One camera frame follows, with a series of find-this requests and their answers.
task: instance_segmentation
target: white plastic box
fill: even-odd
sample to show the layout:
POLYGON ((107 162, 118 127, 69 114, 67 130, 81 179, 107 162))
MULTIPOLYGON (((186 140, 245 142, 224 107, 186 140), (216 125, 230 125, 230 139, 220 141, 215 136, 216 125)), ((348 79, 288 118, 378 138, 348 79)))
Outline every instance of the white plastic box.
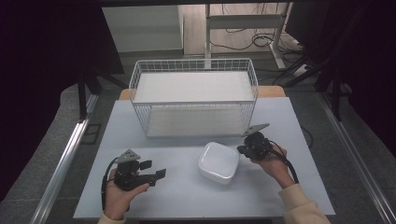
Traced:
POLYGON ((205 146, 198 161, 201 175, 227 185, 233 179, 239 163, 237 149, 211 142, 205 146))
POLYGON ((130 98, 147 137, 239 135, 257 99, 250 59, 138 61, 130 98))

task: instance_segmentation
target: white wire basket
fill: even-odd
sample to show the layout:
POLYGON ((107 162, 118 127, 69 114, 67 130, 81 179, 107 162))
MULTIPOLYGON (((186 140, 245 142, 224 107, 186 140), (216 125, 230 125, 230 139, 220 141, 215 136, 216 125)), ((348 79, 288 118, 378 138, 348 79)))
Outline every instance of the white wire basket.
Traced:
POLYGON ((250 59, 138 61, 130 98, 147 137, 232 136, 257 100, 250 59))

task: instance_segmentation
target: hand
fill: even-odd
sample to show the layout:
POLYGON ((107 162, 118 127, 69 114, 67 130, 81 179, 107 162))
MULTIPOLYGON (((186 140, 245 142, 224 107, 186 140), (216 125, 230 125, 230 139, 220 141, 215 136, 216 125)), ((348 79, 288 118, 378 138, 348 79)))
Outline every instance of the hand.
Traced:
MULTIPOLYGON (((273 146, 273 150, 285 155, 285 157, 288 154, 286 149, 277 146, 273 146)), ((270 153, 262 161, 251 161, 259 164, 264 172, 273 177, 282 189, 294 185, 294 180, 289 175, 288 166, 278 156, 270 153)))
POLYGON ((111 170, 106 186, 105 215, 113 220, 123 220, 123 215, 129 207, 131 200, 138 194, 145 192, 149 184, 141 185, 131 191, 124 191, 114 184, 116 169, 111 170))

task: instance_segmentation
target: black curtain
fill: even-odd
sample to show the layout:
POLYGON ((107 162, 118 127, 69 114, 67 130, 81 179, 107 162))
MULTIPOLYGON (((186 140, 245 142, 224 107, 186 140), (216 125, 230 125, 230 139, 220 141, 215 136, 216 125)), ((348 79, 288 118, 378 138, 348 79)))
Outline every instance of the black curtain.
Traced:
POLYGON ((396 5, 372 1, 339 59, 349 102, 396 156, 396 5))
POLYGON ((99 6, 2 1, 0 32, 3 200, 52 123, 61 92, 81 74, 123 69, 99 6))

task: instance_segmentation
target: white wall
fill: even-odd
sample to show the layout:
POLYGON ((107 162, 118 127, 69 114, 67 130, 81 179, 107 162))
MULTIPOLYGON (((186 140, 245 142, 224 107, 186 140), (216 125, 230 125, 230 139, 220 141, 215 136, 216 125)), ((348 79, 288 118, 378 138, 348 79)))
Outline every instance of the white wall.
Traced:
POLYGON ((177 6, 104 7, 118 52, 182 49, 177 6))

